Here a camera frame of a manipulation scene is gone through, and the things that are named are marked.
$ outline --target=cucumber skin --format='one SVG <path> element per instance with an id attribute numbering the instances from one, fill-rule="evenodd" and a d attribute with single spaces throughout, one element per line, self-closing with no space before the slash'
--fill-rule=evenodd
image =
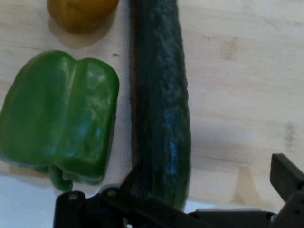
<path id="1" fill-rule="evenodd" d="M 183 209 L 190 181 L 188 83 L 176 0 L 134 0 L 137 161 L 142 197 Z"/>

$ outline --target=green bell pepper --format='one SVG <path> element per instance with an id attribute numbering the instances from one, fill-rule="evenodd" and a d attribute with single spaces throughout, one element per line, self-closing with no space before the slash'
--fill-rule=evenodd
<path id="1" fill-rule="evenodd" d="M 17 74 L 0 113 L 0 159 L 73 181 L 99 184 L 114 133 L 119 80 L 105 62 L 43 52 Z"/>

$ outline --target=wooden surface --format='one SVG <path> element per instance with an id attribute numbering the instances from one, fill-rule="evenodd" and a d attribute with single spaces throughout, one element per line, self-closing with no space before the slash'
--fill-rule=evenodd
<path id="1" fill-rule="evenodd" d="M 179 0 L 179 6 L 190 94 L 189 199 L 278 210 L 283 201 L 269 182 L 272 153 L 285 153 L 304 170 L 304 2 Z M 0 0 L 0 105 L 20 68 L 44 50 L 97 57 L 117 71 L 121 89 L 103 184 L 120 182 L 131 168 L 129 17 L 128 1 L 120 0 L 111 27 L 75 36 L 49 19 L 45 1 Z M 39 182 L 44 176 L 5 163 L 0 174 L 51 187 Z"/>

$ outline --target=white surface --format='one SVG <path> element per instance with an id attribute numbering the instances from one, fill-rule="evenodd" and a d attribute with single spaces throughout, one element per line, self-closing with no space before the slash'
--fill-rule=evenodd
<path id="1" fill-rule="evenodd" d="M 46 178 L 39 181 L 49 182 Z M 0 228 L 53 227 L 57 192 L 52 187 L 40 187 L 22 182 L 15 176 L 3 175 L 0 175 L 0 183 Z M 188 201 L 185 212 L 202 208 L 214 206 Z"/>

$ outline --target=pepper stem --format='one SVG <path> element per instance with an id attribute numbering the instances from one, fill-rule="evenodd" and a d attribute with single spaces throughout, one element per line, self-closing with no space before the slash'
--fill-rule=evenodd
<path id="1" fill-rule="evenodd" d="M 62 170 L 56 165 L 49 165 L 48 172 L 53 185 L 61 191 L 71 191 L 73 182 L 71 180 L 64 180 L 62 177 Z"/>

